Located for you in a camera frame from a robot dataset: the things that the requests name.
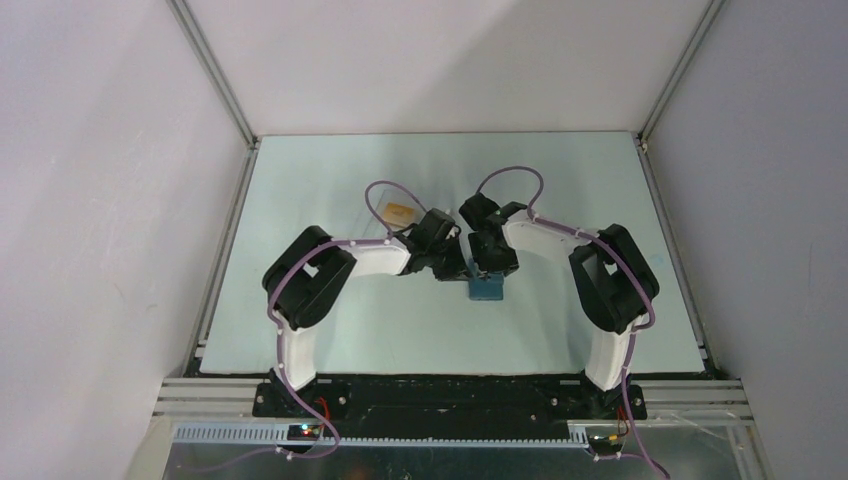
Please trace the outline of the clear acrylic card box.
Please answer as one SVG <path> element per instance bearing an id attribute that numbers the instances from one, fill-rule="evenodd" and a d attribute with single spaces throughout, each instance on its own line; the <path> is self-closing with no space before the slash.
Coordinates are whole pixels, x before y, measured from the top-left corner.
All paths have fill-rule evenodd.
<path id="1" fill-rule="evenodd" d="M 365 207 L 366 231 L 375 235 L 400 231 L 419 222 L 425 209 L 411 195 L 390 185 L 377 185 L 368 194 L 371 208 Z"/>

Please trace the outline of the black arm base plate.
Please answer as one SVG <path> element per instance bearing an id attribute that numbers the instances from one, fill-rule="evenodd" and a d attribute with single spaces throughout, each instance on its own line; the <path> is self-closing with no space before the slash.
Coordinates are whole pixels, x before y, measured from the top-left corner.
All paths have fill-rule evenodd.
<path id="1" fill-rule="evenodd" d="M 448 409 L 469 406 L 538 407 L 557 418 L 608 420 L 631 412 L 644 419 L 639 386 L 626 382 L 602 390 L 585 374 L 435 375 L 320 373 L 289 391 L 271 372 L 256 389 L 256 417 L 301 416 L 301 402 L 329 420 L 347 420 L 376 406 Z"/>

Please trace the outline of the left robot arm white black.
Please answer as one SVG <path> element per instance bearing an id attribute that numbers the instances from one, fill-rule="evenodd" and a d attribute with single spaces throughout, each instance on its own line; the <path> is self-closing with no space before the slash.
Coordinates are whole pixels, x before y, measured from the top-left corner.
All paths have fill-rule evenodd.
<path id="1" fill-rule="evenodd" d="M 372 275 L 405 276 L 424 269 L 438 281 L 461 281 L 470 272 L 460 245 L 461 227 L 431 209 L 423 219 L 383 238 L 336 239 L 317 225 L 306 228 L 265 272 L 266 313 L 275 324 L 273 373 L 284 382 L 278 404 L 304 416 L 316 403 L 314 327 L 331 312 L 345 284 Z"/>

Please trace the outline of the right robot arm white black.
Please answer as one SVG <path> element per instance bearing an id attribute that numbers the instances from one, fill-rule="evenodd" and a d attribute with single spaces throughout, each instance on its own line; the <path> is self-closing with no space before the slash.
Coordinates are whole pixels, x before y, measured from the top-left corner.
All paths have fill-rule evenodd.
<path id="1" fill-rule="evenodd" d="M 606 418 L 622 403 L 638 332 L 656 322 L 653 301 L 660 284 L 630 232 L 619 224 L 584 230 L 559 224 L 510 202 L 498 205 L 482 193 L 459 208 L 471 229 L 472 259 L 482 275 L 508 276 L 529 252 L 570 269 L 580 305 L 593 325 L 581 392 L 585 411 Z"/>

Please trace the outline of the blue leather card holder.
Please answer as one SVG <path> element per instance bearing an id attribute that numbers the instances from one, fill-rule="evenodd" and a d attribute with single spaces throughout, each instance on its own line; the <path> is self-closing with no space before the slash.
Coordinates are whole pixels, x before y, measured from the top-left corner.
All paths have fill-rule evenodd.
<path id="1" fill-rule="evenodd" d="M 471 301 L 502 301 L 504 299 L 504 280 L 502 273 L 482 272 L 474 260 L 468 262 L 468 298 Z"/>

